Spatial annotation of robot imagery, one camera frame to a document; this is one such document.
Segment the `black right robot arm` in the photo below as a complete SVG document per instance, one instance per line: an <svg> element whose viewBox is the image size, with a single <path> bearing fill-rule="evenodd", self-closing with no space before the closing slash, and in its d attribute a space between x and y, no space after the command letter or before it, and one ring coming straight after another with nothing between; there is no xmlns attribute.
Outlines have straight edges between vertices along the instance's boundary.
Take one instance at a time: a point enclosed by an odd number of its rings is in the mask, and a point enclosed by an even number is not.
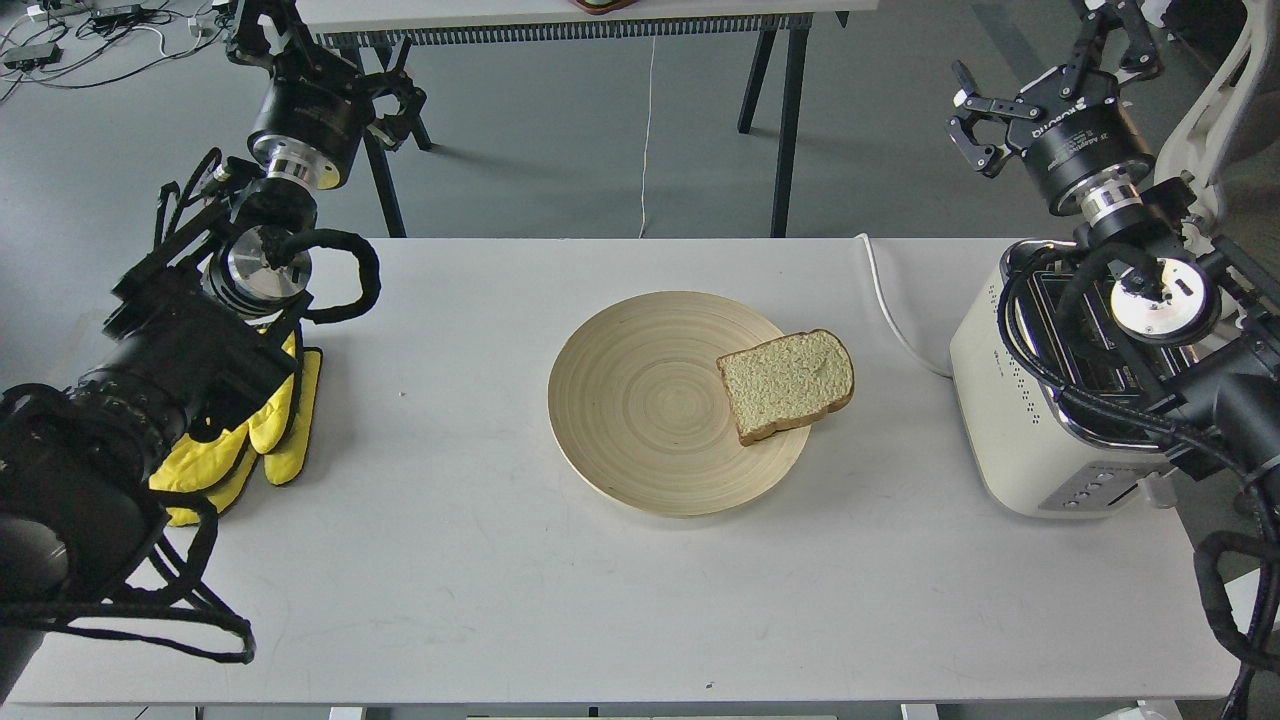
<svg viewBox="0 0 1280 720"><path fill-rule="evenodd" d="M1208 625L1240 670L1222 708L1247 715L1277 673L1277 278L1221 232L1220 170L1277 65L1277 4L1242 27L1160 152L1121 91L1164 69L1137 1L1079 1L1070 56L1011 97L954 63L948 135L970 168L1027 169L1070 240L1006 249L950 343L980 479L1027 518L1108 518L1144 496L1172 505L1176 474L1229 470L1253 536L1194 550Z"/></svg>

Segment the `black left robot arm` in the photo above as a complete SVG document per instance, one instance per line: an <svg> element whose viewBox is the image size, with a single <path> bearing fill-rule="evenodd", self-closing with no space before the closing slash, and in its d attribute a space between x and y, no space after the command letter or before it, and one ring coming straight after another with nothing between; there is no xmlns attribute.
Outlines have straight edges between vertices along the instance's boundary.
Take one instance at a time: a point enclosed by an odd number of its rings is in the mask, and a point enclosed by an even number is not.
<svg viewBox="0 0 1280 720"><path fill-rule="evenodd" d="M367 73L320 45L293 1L233 1L227 55L268 70L250 156L212 149L151 251L116 283L115 348L73 386L3 393L3 693L51 634L132 641L248 664L251 623L205 584L218 511L155 489L183 439L243 425L303 372L285 342L302 322L369 313L380 261L360 234L316 224L358 150L421 131L412 38Z"/></svg>

